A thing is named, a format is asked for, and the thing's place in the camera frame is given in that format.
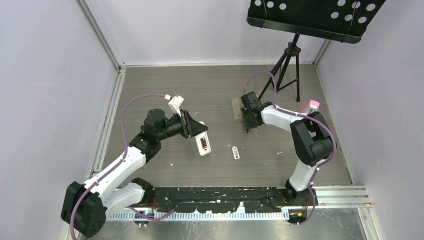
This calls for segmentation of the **white remote with buttons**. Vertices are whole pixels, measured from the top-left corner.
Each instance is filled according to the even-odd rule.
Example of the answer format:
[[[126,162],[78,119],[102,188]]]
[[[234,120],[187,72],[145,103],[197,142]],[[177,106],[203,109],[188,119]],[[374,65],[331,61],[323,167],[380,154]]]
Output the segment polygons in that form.
[[[231,106],[232,106],[234,120],[242,121],[243,120],[242,109],[244,108],[242,100],[240,98],[232,98]]]

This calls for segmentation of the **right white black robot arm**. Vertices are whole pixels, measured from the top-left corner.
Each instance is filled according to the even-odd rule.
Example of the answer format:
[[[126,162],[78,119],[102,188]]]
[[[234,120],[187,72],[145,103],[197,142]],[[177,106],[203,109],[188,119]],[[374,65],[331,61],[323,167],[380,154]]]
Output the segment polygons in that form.
[[[318,111],[306,114],[287,110],[269,101],[263,103],[253,91],[240,99],[243,126],[247,131],[266,124],[291,134],[298,162],[285,183],[284,195],[288,203],[299,205],[320,166],[336,152],[335,137],[323,115]]]

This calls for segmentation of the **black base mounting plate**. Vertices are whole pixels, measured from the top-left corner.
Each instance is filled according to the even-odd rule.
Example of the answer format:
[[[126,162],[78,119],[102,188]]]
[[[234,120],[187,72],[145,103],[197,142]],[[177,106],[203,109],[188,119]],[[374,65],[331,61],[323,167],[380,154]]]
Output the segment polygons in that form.
[[[284,187],[154,187],[133,208],[147,208],[160,213],[224,214],[244,210],[245,213],[277,213],[283,207],[310,210],[318,201],[308,190],[291,198]]]

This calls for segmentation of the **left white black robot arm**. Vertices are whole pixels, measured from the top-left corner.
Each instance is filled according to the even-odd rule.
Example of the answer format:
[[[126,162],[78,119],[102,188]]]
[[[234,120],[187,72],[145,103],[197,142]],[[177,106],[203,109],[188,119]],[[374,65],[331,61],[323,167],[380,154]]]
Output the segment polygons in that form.
[[[106,220],[133,204],[148,207],[154,199],[153,186],[137,177],[125,187],[119,185],[146,165],[161,149],[165,139],[180,135],[195,138],[200,155],[211,151],[206,126],[186,110],[167,118],[155,108],[144,119],[141,131],[126,145],[122,154],[84,183],[72,182],[66,189],[60,218],[87,238],[95,236]]]

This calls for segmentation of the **pink box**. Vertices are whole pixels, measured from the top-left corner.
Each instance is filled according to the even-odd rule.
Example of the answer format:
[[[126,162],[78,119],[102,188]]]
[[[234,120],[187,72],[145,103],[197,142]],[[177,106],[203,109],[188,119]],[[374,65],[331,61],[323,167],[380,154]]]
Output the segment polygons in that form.
[[[309,115],[319,110],[320,103],[315,100],[310,100],[300,110],[299,113]]]

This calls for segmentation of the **black music stand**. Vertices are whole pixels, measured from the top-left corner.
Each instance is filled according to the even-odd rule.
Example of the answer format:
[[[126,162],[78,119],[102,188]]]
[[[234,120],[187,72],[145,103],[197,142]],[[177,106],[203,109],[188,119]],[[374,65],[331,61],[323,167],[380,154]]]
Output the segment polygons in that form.
[[[284,89],[281,83],[291,58],[300,65],[301,35],[357,44],[383,4],[383,0],[252,0],[246,18],[250,26],[294,34],[271,70],[279,74],[272,87]]]

